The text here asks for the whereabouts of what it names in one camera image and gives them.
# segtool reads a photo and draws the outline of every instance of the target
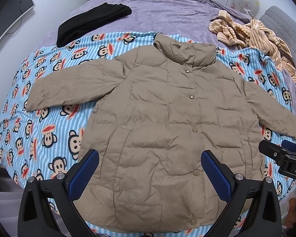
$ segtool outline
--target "black clamp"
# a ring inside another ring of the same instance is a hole
[[[242,174],[233,174],[210,150],[202,153],[201,164],[219,198],[227,202],[204,237],[228,237],[246,199],[253,200],[240,232],[235,236],[282,236],[280,205],[272,178],[247,180]]]
[[[284,140],[281,146],[263,140],[259,144],[259,150],[265,156],[275,160],[280,167],[278,172],[281,175],[296,180],[296,144]],[[296,237],[296,223],[292,229],[288,229],[285,236]]]
[[[18,220],[18,237],[65,237],[52,214],[47,198],[53,198],[72,237],[102,237],[93,233],[73,201],[80,198],[99,164],[99,154],[89,150],[69,171],[58,173],[54,179],[38,181],[30,177],[23,193]]]
[[[262,140],[259,143],[259,151],[275,160],[280,167],[278,172],[281,175],[296,180],[296,144],[285,140],[282,142],[282,146],[278,146],[269,141]]]

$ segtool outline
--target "purple blanket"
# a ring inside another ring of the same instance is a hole
[[[73,11],[63,21],[104,2],[125,4],[132,9],[133,13],[91,31],[86,36],[118,31],[156,31],[165,35],[181,34],[193,41],[226,47],[223,43],[217,41],[215,34],[208,30],[209,20],[217,16],[220,9],[226,9],[229,14],[234,16],[235,22],[243,24],[239,19],[248,22],[247,15],[227,8],[213,0],[90,0]],[[55,45],[57,30],[58,26],[47,34],[36,50],[43,46]]]

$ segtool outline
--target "bed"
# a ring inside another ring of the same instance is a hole
[[[84,133],[89,115],[95,101],[71,106],[47,108],[37,112],[26,112],[27,96],[32,83],[47,74],[62,68],[81,64],[104,56],[112,59],[134,47],[152,44],[157,32],[170,35],[180,42],[213,43],[218,51],[226,46],[217,41],[216,35],[208,30],[209,20],[218,15],[224,6],[210,0],[90,0],[72,12],[68,18],[87,11],[95,6],[107,3],[128,5],[133,13],[123,19],[98,28],[84,37],[73,41],[66,47],[57,48],[57,28],[51,31],[38,45],[35,51],[24,59],[16,73],[6,103],[0,113],[0,164],[6,167],[10,177],[22,188],[30,176],[38,179],[53,178],[58,172],[66,172],[78,159],[79,143]],[[248,22],[249,17],[229,8],[229,13],[238,23]],[[221,52],[217,58],[223,60]],[[268,69],[271,74],[276,71]],[[277,73],[279,82],[287,89],[283,74]],[[274,94],[278,100],[280,93]],[[291,103],[281,103],[292,110]],[[294,141],[290,137],[273,133],[273,142],[280,144],[283,139]],[[61,160],[63,168],[55,170],[54,162]],[[265,175],[275,180],[280,200],[285,200],[296,188],[296,181],[277,173],[276,165],[266,160]],[[57,207],[50,200],[52,210]],[[238,228],[244,222],[243,214],[235,225]],[[90,228],[109,236],[114,233],[88,223]],[[203,236],[210,225],[179,233],[164,233],[162,236]],[[142,233],[118,234],[123,237],[141,236]]]

